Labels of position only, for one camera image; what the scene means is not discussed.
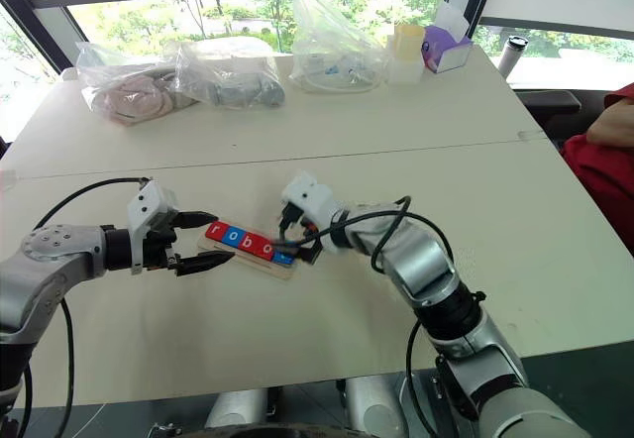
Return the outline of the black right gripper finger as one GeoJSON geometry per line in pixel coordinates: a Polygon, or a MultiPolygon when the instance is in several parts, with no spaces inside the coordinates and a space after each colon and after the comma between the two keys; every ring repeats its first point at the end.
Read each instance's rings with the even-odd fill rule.
{"type": "Polygon", "coordinates": [[[281,221],[278,225],[277,239],[272,243],[276,250],[286,251],[292,247],[291,243],[286,239],[286,231],[290,224],[287,221],[281,221]]]}
{"type": "Polygon", "coordinates": [[[321,252],[321,241],[315,240],[309,246],[300,246],[296,251],[296,259],[306,264],[314,265],[321,252]]]}

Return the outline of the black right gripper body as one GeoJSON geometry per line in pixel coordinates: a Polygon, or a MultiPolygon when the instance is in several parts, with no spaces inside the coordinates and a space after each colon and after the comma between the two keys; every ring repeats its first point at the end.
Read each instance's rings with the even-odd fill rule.
{"type": "Polygon", "coordinates": [[[291,243],[291,248],[309,246],[313,241],[320,240],[317,237],[318,227],[312,220],[308,219],[302,209],[293,203],[285,204],[281,213],[281,221],[287,221],[290,224],[286,231],[286,239],[291,243]]]}

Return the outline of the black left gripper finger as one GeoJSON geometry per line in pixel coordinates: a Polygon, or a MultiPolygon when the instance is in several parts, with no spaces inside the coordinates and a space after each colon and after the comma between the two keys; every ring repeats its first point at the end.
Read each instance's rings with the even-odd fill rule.
{"type": "Polygon", "coordinates": [[[195,257],[177,260],[174,272],[176,276],[203,273],[229,262],[234,256],[232,252],[201,252],[195,257]]]}
{"type": "Polygon", "coordinates": [[[217,220],[217,216],[204,211],[180,211],[174,216],[174,227],[194,229],[212,224],[217,220]]]}

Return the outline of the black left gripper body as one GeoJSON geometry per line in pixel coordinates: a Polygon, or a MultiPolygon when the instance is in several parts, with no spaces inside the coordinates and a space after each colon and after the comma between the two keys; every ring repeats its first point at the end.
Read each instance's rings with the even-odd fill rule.
{"type": "Polygon", "coordinates": [[[177,211],[157,212],[144,221],[147,232],[143,237],[143,267],[146,270],[176,270],[178,254],[173,244],[177,240],[174,221],[178,215],[177,211]]]}

